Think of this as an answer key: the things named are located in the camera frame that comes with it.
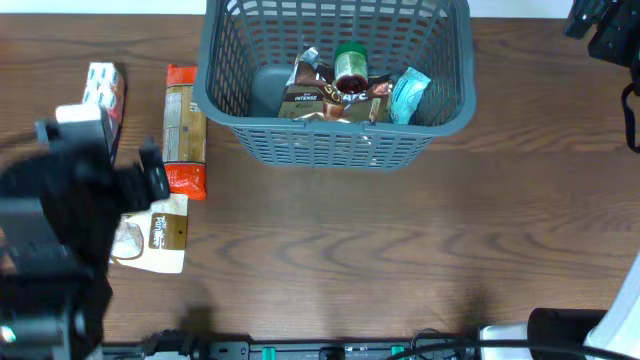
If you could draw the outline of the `red spaghetti packet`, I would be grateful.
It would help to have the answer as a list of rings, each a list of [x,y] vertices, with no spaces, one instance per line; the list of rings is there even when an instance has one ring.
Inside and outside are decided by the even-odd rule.
[[[163,162],[172,193],[205,200],[207,117],[193,98],[196,66],[167,67]]]

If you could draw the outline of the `snack bag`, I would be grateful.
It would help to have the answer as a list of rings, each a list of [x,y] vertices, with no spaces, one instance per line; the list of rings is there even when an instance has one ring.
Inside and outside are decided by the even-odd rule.
[[[188,197],[171,194],[142,212],[122,216],[109,262],[161,274],[183,271],[188,234]]]

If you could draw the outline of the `tissue pack multipack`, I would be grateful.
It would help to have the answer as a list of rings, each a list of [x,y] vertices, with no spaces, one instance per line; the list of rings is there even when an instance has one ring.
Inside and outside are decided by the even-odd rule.
[[[124,115],[126,81],[115,63],[91,62],[87,71],[82,103],[96,104],[108,115],[105,125],[109,150],[118,146]]]

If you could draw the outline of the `gold coffee bag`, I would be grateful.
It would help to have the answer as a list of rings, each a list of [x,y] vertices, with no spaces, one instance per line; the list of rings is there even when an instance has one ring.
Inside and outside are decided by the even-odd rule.
[[[368,89],[345,94],[335,87],[334,62],[324,63],[314,47],[299,54],[289,76],[278,116],[299,121],[339,123],[385,122],[394,82],[389,75],[371,76]]]

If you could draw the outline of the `teal wipes packet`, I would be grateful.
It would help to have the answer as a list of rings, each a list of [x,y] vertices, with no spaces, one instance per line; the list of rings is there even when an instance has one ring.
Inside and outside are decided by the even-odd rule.
[[[408,67],[397,80],[391,99],[389,115],[391,122],[408,125],[417,110],[424,91],[431,83],[431,79],[422,72]]]

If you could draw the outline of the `green lid jar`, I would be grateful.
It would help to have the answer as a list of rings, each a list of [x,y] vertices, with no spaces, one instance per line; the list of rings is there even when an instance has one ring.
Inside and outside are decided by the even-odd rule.
[[[336,48],[335,87],[345,94],[365,92],[368,85],[368,54],[364,45],[347,42]]]

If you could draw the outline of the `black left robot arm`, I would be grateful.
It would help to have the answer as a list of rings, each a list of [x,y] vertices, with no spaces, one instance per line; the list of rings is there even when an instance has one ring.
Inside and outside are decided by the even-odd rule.
[[[84,359],[103,339],[121,218],[168,198],[169,184],[153,140],[117,168],[101,121],[35,127],[48,152],[1,173],[1,253],[15,268],[1,277],[1,356]]]

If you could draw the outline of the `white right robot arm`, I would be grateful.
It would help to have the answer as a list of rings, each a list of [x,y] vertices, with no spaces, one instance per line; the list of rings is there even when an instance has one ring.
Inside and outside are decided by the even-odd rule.
[[[591,28],[588,44],[594,59],[625,67],[631,82],[621,93],[625,141],[639,152],[639,124],[628,98],[639,94],[639,0],[575,1],[567,18],[566,36],[581,39]],[[468,358],[613,359],[639,357],[639,260],[635,259],[608,310],[536,308],[524,323],[485,326],[480,346]]]

